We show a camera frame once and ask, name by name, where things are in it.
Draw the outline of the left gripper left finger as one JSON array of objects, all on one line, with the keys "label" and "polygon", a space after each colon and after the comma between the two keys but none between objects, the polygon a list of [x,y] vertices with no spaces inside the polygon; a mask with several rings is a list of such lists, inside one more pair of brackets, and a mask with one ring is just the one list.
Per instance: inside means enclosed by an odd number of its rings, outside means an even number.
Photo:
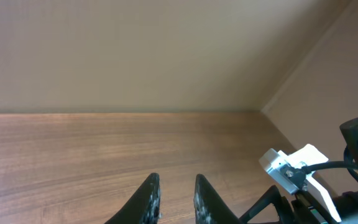
[{"label": "left gripper left finger", "polygon": [[157,224],[160,219],[160,200],[160,177],[157,173],[151,173],[105,224]]}]

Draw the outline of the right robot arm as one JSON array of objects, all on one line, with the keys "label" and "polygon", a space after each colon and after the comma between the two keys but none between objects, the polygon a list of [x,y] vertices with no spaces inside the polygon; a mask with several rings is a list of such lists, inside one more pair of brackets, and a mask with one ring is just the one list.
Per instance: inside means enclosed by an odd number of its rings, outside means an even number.
[{"label": "right robot arm", "polygon": [[330,161],[311,144],[289,155],[269,149],[259,162],[294,200],[289,202],[272,186],[240,221],[248,223],[268,205],[273,205],[279,223],[358,223],[358,191],[332,197],[313,177],[317,170],[346,169],[358,183],[358,118],[342,123],[339,129],[346,142],[341,161]]}]

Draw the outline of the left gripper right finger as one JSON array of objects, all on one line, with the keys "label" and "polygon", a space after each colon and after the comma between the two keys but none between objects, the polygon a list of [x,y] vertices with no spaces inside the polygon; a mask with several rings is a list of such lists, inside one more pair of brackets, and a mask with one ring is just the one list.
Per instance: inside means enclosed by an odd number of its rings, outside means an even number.
[{"label": "left gripper right finger", "polygon": [[193,203],[196,224],[241,224],[203,174],[196,176]]}]

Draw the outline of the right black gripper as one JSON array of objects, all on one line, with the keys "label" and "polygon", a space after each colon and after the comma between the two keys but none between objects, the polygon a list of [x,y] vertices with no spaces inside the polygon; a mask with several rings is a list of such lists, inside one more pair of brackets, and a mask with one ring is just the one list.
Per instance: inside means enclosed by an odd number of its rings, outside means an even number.
[{"label": "right black gripper", "polygon": [[301,190],[295,194],[295,199],[289,202],[286,197],[281,196],[276,185],[272,185],[239,220],[242,223],[249,223],[270,204],[274,206],[278,215],[278,221],[274,222],[276,224],[337,224],[337,221],[310,193]]}]

